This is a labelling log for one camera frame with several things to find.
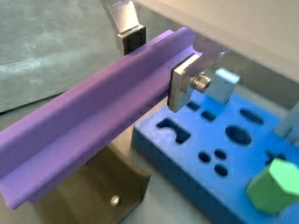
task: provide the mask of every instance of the silver screw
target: silver screw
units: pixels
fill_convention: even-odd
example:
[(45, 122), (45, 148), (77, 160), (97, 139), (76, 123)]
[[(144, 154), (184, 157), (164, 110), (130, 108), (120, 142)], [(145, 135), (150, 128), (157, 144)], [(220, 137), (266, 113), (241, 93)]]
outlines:
[(109, 204), (112, 207), (114, 207), (120, 202), (120, 197), (117, 195), (114, 195), (109, 201)]
[(190, 88), (196, 89), (200, 93), (204, 93), (210, 85), (210, 79), (198, 73), (190, 78)]

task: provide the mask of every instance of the metal clamp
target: metal clamp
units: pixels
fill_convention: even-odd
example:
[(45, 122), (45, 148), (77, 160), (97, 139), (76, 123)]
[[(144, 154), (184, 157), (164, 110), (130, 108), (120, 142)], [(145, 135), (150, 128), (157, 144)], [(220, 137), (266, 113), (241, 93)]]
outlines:
[(101, 0), (106, 16), (116, 31), (116, 45), (121, 55), (145, 43), (145, 28), (138, 24), (136, 7), (128, 0)]
[(172, 69), (166, 102), (172, 112), (177, 112), (188, 103), (193, 89), (200, 93), (206, 91), (210, 85), (210, 79), (204, 75), (202, 71), (224, 55), (225, 48), (210, 39), (204, 38), (200, 34), (196, 34), (192, 46), (198, 54), (192, 54)]

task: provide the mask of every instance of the purple rail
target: purple rail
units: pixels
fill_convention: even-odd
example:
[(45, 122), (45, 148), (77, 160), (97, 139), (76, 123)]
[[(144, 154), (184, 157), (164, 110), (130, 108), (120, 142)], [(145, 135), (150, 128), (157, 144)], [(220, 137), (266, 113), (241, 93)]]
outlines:
[(36, 202), (166, 96), (193, 33), (166, 31), (0, 132), (0, 191)]

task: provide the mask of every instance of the white surface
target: white surface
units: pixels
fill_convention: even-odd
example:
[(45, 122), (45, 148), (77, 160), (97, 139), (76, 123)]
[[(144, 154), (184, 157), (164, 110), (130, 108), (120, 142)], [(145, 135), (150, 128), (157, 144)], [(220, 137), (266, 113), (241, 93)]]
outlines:
[(134, 1), (299, 81), (297, 1)]

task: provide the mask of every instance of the square hole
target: square hole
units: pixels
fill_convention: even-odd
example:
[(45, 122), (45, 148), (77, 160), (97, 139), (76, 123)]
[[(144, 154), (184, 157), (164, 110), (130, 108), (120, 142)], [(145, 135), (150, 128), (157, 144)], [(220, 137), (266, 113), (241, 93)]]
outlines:
[(216, 116), (208, 110), (204, 110), (200, 116), (209, 122), (212, 122), (216, 119)]
[(201, 106), (200, 106), (196, 102), (189, 101), (188, 104), (186, 104), (186, 107), (188, 107), (190, 110), (197, 111), (197, 110), (200, 109)]

